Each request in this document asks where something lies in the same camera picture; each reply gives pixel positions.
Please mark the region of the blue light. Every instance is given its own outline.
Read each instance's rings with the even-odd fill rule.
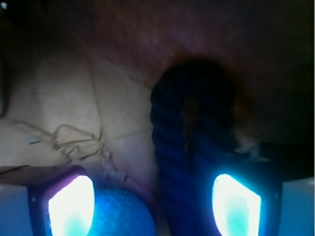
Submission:
[[[222,236],[257,236],[261,197],[227,174],[213,184],[212,206]]]
[[[53,236],[86,236],[92,225],[94,205],[92,180],[78,176],[48,202]]]

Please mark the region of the bright white light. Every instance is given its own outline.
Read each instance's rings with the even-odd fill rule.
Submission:
[[[6,7],[8,6],[8,4],[6,4],[5,2],[1,2],[0,5],[3,9],[6,9]]]
[[[53,236],[86,236],[92,225],[94,206],[92,180],[78,176],[48,202]]]
[[[215,179],[212,206],[222,236],[258,236],[261,197],[231,176]]]

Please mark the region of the brown surface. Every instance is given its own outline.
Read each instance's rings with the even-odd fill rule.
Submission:
[[[168,67],[190,58],[218,61],[237,78],[262,138],[313,143],[313,1],[46,3],[55,29],[125,66],[139,84],[152,88]]]

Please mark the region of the dark rope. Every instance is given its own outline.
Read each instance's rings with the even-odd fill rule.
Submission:
[[[181,118],[188,96],[197,101],[199,114],[191,154],[185,151]],[[170,68],[152,90],[152,139],[161,203],[174,236],[218,234],[213,217],[205,217],[209,211],[203,210],[211,210],[204,184],[211,165],[224,160],[233,149],[233,99],[233,87],[222,70],[206,61]]]

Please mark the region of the blue ball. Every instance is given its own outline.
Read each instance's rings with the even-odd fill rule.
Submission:
[[[89,236],[154,236],[155,224],[146,205],[121,189],[95,192]]]

